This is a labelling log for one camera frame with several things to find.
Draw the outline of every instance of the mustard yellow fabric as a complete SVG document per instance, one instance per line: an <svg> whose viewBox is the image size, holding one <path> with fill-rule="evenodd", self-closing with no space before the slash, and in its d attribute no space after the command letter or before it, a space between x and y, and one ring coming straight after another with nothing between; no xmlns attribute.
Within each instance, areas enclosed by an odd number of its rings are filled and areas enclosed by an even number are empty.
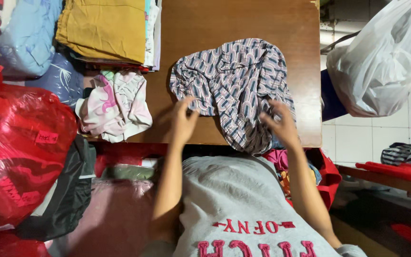
<svg viewBox="0 0 411 257"><path fill-rule="evenodd" d="M145 58L145 0L66 0L56 40L93 58Z"/></svg>

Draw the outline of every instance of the sticker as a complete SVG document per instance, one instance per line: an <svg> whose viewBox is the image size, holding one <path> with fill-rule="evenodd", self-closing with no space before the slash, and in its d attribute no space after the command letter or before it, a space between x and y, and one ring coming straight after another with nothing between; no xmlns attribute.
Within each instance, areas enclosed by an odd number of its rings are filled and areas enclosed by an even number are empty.
<svg viewBox="0 0 411 257"><path fill-rule="evenodd" d="M36 137L36 143L57 143L58 134L48 131L39 131Z"/></svg>

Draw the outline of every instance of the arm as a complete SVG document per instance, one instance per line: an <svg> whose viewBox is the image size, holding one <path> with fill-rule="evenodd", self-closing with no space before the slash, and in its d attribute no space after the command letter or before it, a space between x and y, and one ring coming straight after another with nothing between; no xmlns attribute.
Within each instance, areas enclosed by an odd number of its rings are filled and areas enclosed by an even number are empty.
<svg viewBox="0 0 411 257"><path fill-rule="evenodd" d="M198 112L186 116L188 103L194 98L187 97L177 102L172 119L172 137L166 160L158 183L152 221L150 240L177 242L176 229L179 227L180 197L182 196L182 151L195 129Z"/></svg>
<svg viewBox="0 0 411 257"><path fill-rule="evenodd" d="M293 207L333 248L338 248L342 244L334 234L328 210L311 180L307 158L298 140L291 113L283 103L272 100L270 104L275 112L282 115L282 120L276 122L267 114L261 114L260 118L274 131L288 150L289 184Z"/></svg>

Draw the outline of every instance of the tile floor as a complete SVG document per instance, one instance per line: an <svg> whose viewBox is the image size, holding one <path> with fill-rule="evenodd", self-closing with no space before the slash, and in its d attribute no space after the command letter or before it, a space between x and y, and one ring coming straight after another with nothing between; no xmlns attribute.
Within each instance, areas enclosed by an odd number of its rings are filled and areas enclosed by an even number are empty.
<svg viewBox="0 0 411 257"><path fill-rule="evenodd" d="M361 30L387 2L336 0L329 7L332 19L320 25L321 47ZM321 56L322 70L326 68L326 59L325 55ZM323 122L323 150L336 164L354 167L356 162L380 162L381 151L395 142L411 143L411 92L405 105L389 117L355 118L347 114Z"/></svg>

